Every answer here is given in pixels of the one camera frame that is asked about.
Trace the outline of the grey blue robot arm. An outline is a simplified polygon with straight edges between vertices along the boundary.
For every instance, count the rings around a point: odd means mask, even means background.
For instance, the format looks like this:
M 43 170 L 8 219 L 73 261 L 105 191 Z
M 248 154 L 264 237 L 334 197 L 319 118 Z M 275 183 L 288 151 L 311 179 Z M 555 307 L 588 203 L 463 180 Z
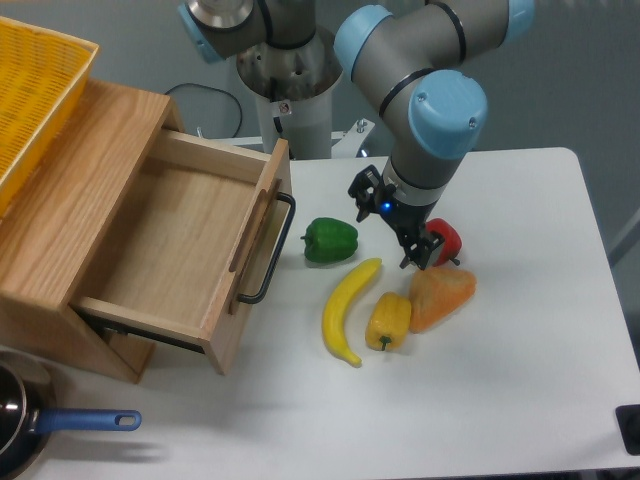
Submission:
M 435 264 L 445 241 L 428 217 L 488 110 L 459 66 L 523 35 L 533 2 L 428 1 L 402 17 L 366 5 L 336 32 L 318 24 L 312 1 L 184 1 L 178 13 L 205 61 L 235 59 L 264 146 L 285 139 L 297 160 L 329 155 L 330 95 L 352 82 L 394 137 L 384 169 L 363 170 L 349 188 L 358 215 L 384 220 L 404 265 Z

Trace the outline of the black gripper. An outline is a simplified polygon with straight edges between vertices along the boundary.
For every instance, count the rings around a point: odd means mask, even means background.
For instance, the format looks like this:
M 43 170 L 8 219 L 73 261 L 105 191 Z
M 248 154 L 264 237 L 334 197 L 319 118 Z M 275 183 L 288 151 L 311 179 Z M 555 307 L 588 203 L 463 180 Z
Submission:
M 394 231 L 404 251 L 399 266 L 413 265 L 420 270 L 431 267 L 438 260 L 445 244 L 441 234 L 425 229 L 434 201 L 426 205 L 411 205 L 402 200 L 400 190 L 380 177 L 377 168 L 369 165 L 358 172 L 348 188 L 348 195 L 355 201 L 358 213 L 356 221 L 362 222 L 371 213 L 378 214 Z

